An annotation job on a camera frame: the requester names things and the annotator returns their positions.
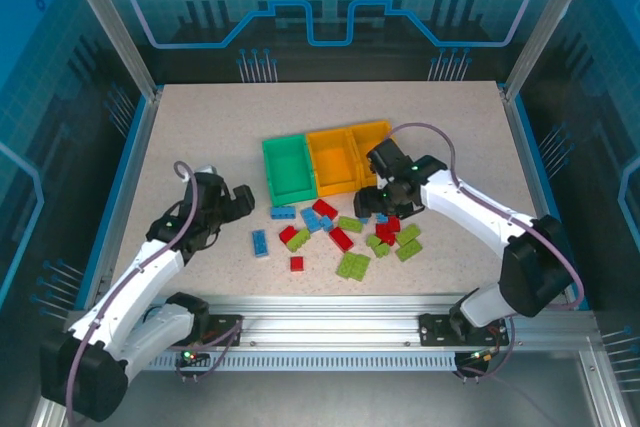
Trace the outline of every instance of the plastic container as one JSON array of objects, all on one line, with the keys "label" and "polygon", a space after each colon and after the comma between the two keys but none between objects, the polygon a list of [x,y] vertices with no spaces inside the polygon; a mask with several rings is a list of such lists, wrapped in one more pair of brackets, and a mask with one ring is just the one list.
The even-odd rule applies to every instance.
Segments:
[{"label": "plastic container", "polygon": [[362,166],[349,128],[307,134],[318,195],[354,192],[362,185]]},{"label": "plastic container", "polygon": [[391,124],[386,120],[381,120],[368,124],[352,125],[350,129],[356,142],[358,161],[362,165],[362,187],[376,185],[376,174],[371,172],[369,168],[367,154],[391,132]]},{"label": "plastic container", "polygon": [[304,135],[262,142],[267,183],[274,206],[315,199],[318,194]]}]

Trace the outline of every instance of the glass panel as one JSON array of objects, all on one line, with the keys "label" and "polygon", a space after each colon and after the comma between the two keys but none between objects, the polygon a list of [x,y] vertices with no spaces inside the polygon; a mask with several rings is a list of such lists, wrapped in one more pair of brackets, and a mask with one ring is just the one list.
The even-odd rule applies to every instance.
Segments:
[{"label": "glass panel", "polygon": [[114,0],[154,78],[504,80],[547,0]]},{"label": "glass panel", "polygon": [[0,411],[27,425],[38,348],[78,292],[140,97],[85,0],[0,0]]},{"label": "glass panel", "polygon": [[640,328],[639,6],[573,0],[521,93],[603,333]]}]

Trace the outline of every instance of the enclosure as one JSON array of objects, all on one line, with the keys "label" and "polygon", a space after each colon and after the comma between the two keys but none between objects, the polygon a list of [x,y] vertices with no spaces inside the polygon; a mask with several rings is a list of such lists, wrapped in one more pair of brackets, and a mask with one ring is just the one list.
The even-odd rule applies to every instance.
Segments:
[{"label": "enclosure", "polygon": [[[154,305],[202,297],[244,317],[241,340],[197,385],[161,353],[104,425],[636,425],[640,0],[0,6],[2,425],[63,425],[40,395],[40,342],[107,292],[182,197],[178,159],[249,185],[256,206]],[[336,275],[343,253],[321,228],[291,272],[279,234],[305,222],[270,216],[322,198],[354,217],[354,192],[376,184],[367,153],[407,122],[452,138],[469,185],[566,230],[585,301],[514,317],[497,382],[463,385],[455,354],[473,349],[423,347],[417,322],[498,280],[481,240],[430,212],[403,221],[421,252],[375,258],[370,220],[347,232],[373,258],[357,281]],[[449,163],[432,133],[393,138]]]}]

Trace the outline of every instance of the speckled tabletop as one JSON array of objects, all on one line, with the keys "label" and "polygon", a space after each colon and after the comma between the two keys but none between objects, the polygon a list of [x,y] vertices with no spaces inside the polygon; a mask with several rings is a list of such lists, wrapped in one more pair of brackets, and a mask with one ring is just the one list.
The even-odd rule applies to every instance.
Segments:
[{"label": "speckled tabletop", "polygon": [[[114,279],[130,264],[149,224],[182,198],[184,184],[172,170],[181,159],[197,168],[212,164],[230,188],[249,185],[256,209],[224,225],[215,247],[196,254],[165,285],[195,295],[400,295],[467,292],[498,279],[500,260],[474,236],[435,212],[411,219],[423,250],[405,263],[394,253],[376,259],[365,245],[374,230],[348,233],[352,252],[373,259],[362,282],[335,274],[342,252],[323,232],[296,255],[303,273],[289,271],[291,254],[278,232],[290,221],[269,216],[261,142],[264,139],[389,119],[393,126],[425,121],[447,132],[457,150],[457,172],[503,205],[533,214],[522,167],[494,82],[371,82],[304,84],[169,85],[165,87],[122,241]],[[407,129],[395,136],[414,159],[431,154],[447,164],[437,135]],[[353,194],[327,197],[353,216]],[[296,204],[298,211],[312,202]],[[298,215],[295,225],[304,226]],[[269,257],[253,255],[251,231],[265,229]]]}]

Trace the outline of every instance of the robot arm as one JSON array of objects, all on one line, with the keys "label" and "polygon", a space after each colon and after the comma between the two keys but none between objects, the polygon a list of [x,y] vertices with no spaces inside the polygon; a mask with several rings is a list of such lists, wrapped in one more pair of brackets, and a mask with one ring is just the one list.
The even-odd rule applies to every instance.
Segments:
[{"label": "robot arm", "polygon": [[[458,186],[443,162],[428,155],[414,162],[392,139],[380,143],[367,157],[379,182],[377,187],[366,187],[356,194],[356,216],[382,212],[402,219],[425,209],[435,210],[474,234],[502,259],[497,283],[476,289],[451,309],[450,322],[461,338],[508,315],[533,317],[571,284],[562,264],[531,234],[511,222],[518,219],[531,226],[566,255],[568,243],[556,219],[534,219],[464,182]],[[507,218],[463,195],[460,187],[505,212]]]},{"label": "robot arm", "polygon": [[[151,224],[147,241],[120,279],[67,332],[52,332],[40,347],[42,396],[65,405],[65,390],[71,362],[82,339],[88,334],[105,300],[129,273],[137,275],[122,287],[111,301],[100,325],[88,339],[74,384],[74,410],[102,421],[118,407],[129,383],[149,362],[168,347],[189,345],[201,340],[208,323],[209,306],[196,297],[177,293],[148,322],[136,328],[138,320],[160,289],[179,273],[199,250],[210,247],[222,224],[249,215],[255,206],[251,189],[236,187],[230,195],[224,179],[213,168],[194,174],[197,196],[187,185],[184,199],[176,203],[177,215],[167,211]],[[154,261],[140,269],[141,263],[165,247],[185,225],[197,199],[195,216],[183,237]],[[212,243],[207,244],[211,236]]]}]

